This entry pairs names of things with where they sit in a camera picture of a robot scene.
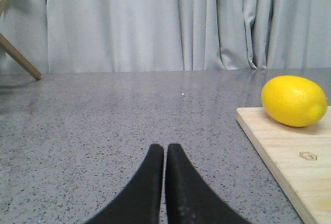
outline lemon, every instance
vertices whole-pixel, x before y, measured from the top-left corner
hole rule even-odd
[[[317,123],[327,111],[323,89],[298,76],[279,76],[268,81],[261,91],[266,112],[278,122],[293,127]]]

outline logo on cutting board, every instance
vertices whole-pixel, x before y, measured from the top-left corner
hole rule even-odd
[[[299,156],[305,160],[317,160],[317,156],[311,152],[300,152]]]

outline wooden stand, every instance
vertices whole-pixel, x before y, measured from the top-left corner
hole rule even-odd
[[[236,119],[305,224],[331,221],[331,107],[316,124],[289,127],[264,108],[238,108]]]
[[[0,16],[8,0],[0,0]],[[41,79],[40,72],[0,33],[0,47],[8,53],[19,65],[21,65],[36,80]]]

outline white curtain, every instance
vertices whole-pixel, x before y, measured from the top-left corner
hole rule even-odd
[[[0,28],[42,73],[331,67],[331,0],[10,0]]]

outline gray speckled countertop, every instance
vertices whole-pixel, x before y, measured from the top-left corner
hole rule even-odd
[[[83,223],[152,143],[180,143],[252,223],[302,223],[235,120],[236,108],[261,106],[264,83],[280,74],[331,95],[331,69],[0,76],[0,223]],[[165,210],[163,196],[160,223]]]

